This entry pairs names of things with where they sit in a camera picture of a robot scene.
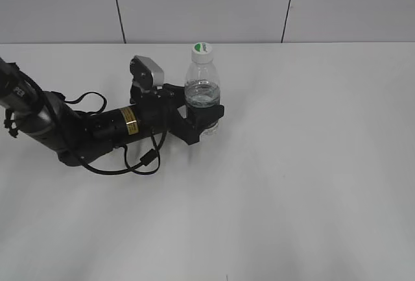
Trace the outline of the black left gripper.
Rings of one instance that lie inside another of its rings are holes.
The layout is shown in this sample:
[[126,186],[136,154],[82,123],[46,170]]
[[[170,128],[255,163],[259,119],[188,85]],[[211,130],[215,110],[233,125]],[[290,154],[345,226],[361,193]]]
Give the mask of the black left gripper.
[[179,109],[186,103],[184,87],[167,83],[149,92],[131,86],[130,102],[143,124],[168,131],[188,145],[198,143],[198,131],[214,127],[224,116],[224,106],[214,104],[204,108],[188,105],[187,118],[183,117]]

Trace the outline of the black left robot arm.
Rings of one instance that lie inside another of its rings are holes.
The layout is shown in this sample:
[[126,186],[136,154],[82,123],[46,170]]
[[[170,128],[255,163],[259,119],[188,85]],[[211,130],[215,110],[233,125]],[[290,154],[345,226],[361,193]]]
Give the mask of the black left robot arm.
[[87,167],[96,159],[128,144],[167,133],[188,145],[224,116],[224,106],[191,106],[185,88],[164,83],[164,72],[151,58],[130,61],[130,105],[107,111],[71,109],[81,102],[42,90],[17,64],[1,61],[1,106],[4,126],[12,137],[23,132],[54,151],[70,167]]

